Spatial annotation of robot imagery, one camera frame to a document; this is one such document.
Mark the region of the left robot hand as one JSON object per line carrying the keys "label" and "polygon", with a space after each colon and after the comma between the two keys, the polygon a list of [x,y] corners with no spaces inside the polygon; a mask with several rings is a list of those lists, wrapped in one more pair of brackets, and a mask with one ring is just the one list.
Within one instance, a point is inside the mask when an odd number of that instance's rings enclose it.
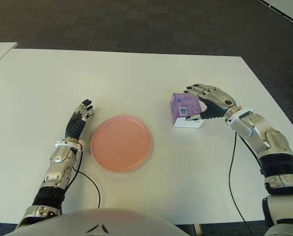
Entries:
{"label": "left robot hand", "polygon": [[73,112],[65,130],[65,138],[78,140],[85,127],[85,124],[94,116],[92,101],[84,100]]}

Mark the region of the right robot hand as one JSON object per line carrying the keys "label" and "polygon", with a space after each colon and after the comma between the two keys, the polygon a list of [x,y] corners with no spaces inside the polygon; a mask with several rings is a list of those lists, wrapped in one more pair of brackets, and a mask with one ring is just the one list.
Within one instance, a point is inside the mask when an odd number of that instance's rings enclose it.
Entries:
{"label": "right robot hand", "polygon": [[206,105],[206,109],[199,114],[186,117],[187,121],[221,118],[231,107],[236,106],[235,100],[221,89],[203,84],[188,86],[185,94],[196,97]]}

